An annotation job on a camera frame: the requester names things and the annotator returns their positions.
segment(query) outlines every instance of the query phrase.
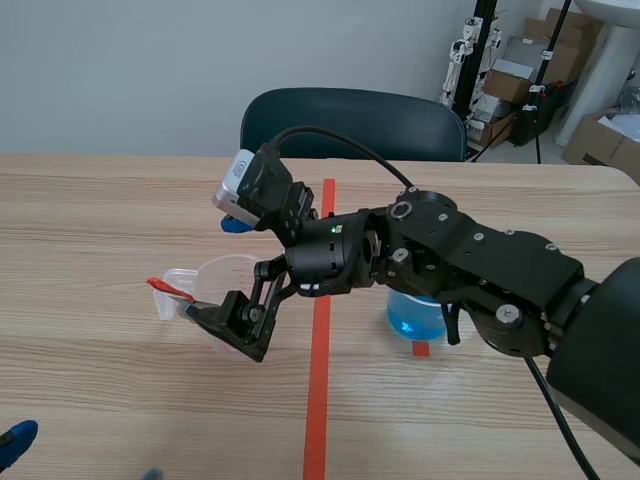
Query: black stand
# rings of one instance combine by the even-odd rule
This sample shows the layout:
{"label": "black stand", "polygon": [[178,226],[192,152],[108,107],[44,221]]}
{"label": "black stand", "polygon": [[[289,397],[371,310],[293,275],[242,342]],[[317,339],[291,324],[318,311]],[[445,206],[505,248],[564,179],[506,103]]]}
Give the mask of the black stand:
{"label": "black stand", "polygon": [[469,105],[473,97],[473,90],[476,86],[476,79],[480,71],[480,64],[482,63],[482,56],[491,31],[491,22],[493,22],[497,3],[498,0],[478,0],[476,9],[473,12],[474,17],[482,18],[480,37],[478,38],[478,43],[473,47],[473,53],[462,64],[456,94],[453,98],[453,111],[463,121],[467,119],[467,115],[470,112]]}
{"label": "black stand", "polygon": [[540,133],[538,126],[538,107],[540,106],[540,95],[545,90],[544,85],[542,85],[542,79],[544,78],[544,74],[547,71],[547,66],[551,61],[551,58],[553,57],[553,49],[556,46],[558,36],[560,35],[560,30],[562,29],[564,19],[567,16],[567,12],[569,11],[570,6],[571,0],[565,0],[564,5],[562,6],[562,11],[560,12],[560,18],[556,23],[556,27],[553,30],[553,35],[551,36],[551,40],[549,41],[549,46],[546,50],[542,51],[542,65],[540,65],[540,70],[538,71],[538,75],[536,76],[535,83],[531,86],[531,88],[529,88],[527,101],[522,106],[522,110],[518,112],[515,119],[514,133],[526,131],[530,129],[531,125],[533,125],[533,134],[536,140],[536,157],[538,164],[542,163],[542,159],[540,157],[540,142],[538,140],[538,134]]}

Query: blue liquid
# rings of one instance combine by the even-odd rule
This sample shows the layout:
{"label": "blue liquid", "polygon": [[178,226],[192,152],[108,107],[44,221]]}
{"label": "blue liquid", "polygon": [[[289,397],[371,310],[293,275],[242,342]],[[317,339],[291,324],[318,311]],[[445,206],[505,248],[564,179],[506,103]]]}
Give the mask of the blue liquid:
{"label": "blue liquid", "polygon": [[411,340],[434,340],[447,330],[440,305],[429,297],[412,297],[390,290],[387,314],[391,326]]}

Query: red handle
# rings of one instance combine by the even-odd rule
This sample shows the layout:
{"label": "red handle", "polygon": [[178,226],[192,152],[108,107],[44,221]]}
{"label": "red handle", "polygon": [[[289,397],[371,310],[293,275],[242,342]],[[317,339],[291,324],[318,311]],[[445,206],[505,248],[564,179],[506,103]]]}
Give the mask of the red handle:
{"label": "red handle", "polygon": [[182,297],[185,300],[189,300],[190,302],[196,301],[196,299],[193,298],[192,295],[189,295],[187,292],[183,292],[182,290],[178,290],[177,288],[172,287],[167,282],[158,277],[147,278],[147,283],[161,292],[169,293],[171,295],[177,295],[178,297]]}

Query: cardboard box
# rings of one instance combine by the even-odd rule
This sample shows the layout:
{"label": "cardboard box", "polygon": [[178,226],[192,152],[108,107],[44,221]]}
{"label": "cardboard box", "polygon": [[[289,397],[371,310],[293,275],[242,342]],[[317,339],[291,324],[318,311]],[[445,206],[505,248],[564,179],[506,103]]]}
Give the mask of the cardboard box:
{"label": "cardboard box", "polygon": [[640,185],[640,142],[598,122],[603,112],[586,115],[562,158],[573,165],[617,168]]}
{"label": "cardboard box", "polygon": [[[530,38],[532,40],[539,40],[541,42],[549,42],[549,40],[551,40],[551,36],[553,35],[554,28],[555,22],[553,24],[550,24],[546,20],[525,18],[523,37]],[[594,36],[594,30],[591,25],[577,28],[568,27],[565,23],[562,26],[562,30],[560,30],[558,43],[564,44],[569,47],[578,47],[584,41],[589,40]]]}
{"label": "cardboard box", "polygon": [[511,132],[513,131],[513,125],[515,123],[514,122],[515,116],[516,116],[516,112],[513,112],[507,117],[503,118],[502,120],[498,120],[497,122],[485,123],[483,130],[476,130],[474,128],[469,128],[467,129],[467,137],[473,143],[476,143],[482,147],[486,147],[488,143],[491,141],[491,139],[495,135],[497,135],[498,132],[500,132],[500,130],[502,130],[507,123],[511,123],[511,125],[509,125],[507,129],[504,132],[502,132],[502,134],[498,138],[496,138],[494,142],[491,144],[492,147],[500,145],[507,138],[509,138],[509,135],[511,135]]}
{"label": "cardboard box", "polygon": [[533,77],[533,67],[528,65],[522,65],[521,63],[510,62],[508,60],[504,60],[502,58],[498,58],[491,70],[495,70],[496,72],[506,73],[507,75],[511,75],[513,77],[524,78],[525,80],[532,81]]}
{"label": "cardboard box", "polygon": [[492,70],[487,76],[484,93],[515,105],[524,105],[530,86],[528,80]]}
{"label": "cardboard box", "polygon": [[[514,41],[509,46],[505,56],[507,59],[517,59],[519,62],[534,66],[533,78],[535,78],[538,76],[542,62],[540,51],[545,48],[546,43],[540,43],[538,40],[529,43],[526,40],[522,42]],[[578,79],[590,54],[591,50],[581,50],[557,43],[542,83],[561,81],[569,84]]]}
{"label": "cardboard box", "polygon": [[509,115],[511,107],[512,105],[506,100],[485,93],[476,102],[473,118],[482,122],[493,123]]}
{"label": "cardboard box", "polygon": [[[559,8],[550,8],[547,12],[545,21],[551,25],[555,25],[560,19],[561,12],[562,10],[560,10]],[[604,27],[604,22],[597,18],[590,17],[589,15],[585,15],[584,13],[567,12],[567,16],[564,19],[562,27],[564,30],[565,27],[583,28],[587,25],[591,25],[591,27],[593,28],[593,33],[597,37],[598,35],[600,35],[602,27]]]}
{"label": "cardboard box", "polygon": [[[524,37],[537,42],[549,42],[560,10],[552,8],[545,20],[527,18],[524,22]],[[571,83],[577,80],[589,61],[603,22],[588,15],[569,12],[560,30],[558,42],[553,49],[553,58],[549,62],[542,83],[561,81]],[[538,46],[531,45],[535,53]]]}

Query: blue object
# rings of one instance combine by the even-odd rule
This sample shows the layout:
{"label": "blue object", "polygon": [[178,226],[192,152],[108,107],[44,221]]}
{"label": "blue object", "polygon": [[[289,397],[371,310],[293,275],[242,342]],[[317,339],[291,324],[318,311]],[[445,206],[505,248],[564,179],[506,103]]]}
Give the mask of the blue object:
{"label": "blue object", "polygon": [[0,435],[0,472],[13,465],[26,452],[38,434],[38,424],[25,420]]}
{"label": "blue object", "polygon": [[434,340],[447,330],[440,304],[429,297],[389,290],[387,314],[391,326],[411,340]]}
{"label": "blue object", "polygon": [[247,225],[237,218],[233,218],[231,215],[225,215],[220,222],[220,226],[222,227],[222,230],[227,233],[244,233],[253,230],[251,225]]}

